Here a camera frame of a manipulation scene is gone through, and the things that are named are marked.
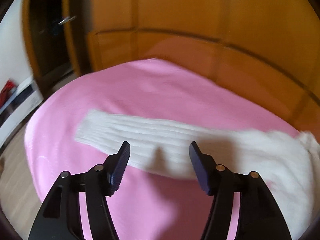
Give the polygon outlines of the white knitted sock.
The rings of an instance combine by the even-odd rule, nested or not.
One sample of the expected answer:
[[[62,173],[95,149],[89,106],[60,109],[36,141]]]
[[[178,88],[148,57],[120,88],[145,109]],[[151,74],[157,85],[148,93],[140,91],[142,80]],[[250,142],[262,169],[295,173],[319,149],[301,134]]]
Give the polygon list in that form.
[[[319,143],[309,131],[295,137],[280,131],[228,131],[92,109],[74,139],[106,154],[127,141],[130,166],[178,179],[196,177],[189,158],[189,145],[196,142],[203,153],[233,172],[257,171],[294,239],[307,230],[319,210]]]

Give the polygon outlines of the pink bed cover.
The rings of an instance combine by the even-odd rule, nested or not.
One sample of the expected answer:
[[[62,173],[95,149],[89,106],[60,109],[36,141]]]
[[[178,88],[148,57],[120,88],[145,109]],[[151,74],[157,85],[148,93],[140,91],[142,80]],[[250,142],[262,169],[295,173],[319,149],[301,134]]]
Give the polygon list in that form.
[[[84,75],[55,92],[27,124],[24,144],[33,183],[44,199],[63,171],[88,171],[106,155],[74,140],[90,109],[244,130],[297,130],[264,108],[163,60],[133,61]],[[120,239],[200,239],[212,198],[194,180],[127,167],[107,199]]]

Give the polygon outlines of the white box with red item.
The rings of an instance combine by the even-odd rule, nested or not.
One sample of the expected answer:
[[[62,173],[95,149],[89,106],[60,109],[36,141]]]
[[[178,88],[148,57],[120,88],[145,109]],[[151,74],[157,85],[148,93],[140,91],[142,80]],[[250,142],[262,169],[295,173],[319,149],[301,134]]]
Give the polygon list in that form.
[[[1,147],[19,124],[43,101],[43,96],[32,76],[14,89],[1,107]]]

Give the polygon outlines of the wooden wardrobe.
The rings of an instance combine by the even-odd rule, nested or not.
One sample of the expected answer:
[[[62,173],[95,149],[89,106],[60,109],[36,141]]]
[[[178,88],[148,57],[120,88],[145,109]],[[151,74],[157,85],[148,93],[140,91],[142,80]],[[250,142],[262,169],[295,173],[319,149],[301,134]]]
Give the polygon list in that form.
[[[319,7],[312,0],[92,0],[95,71],[157,57],[319,135]]]

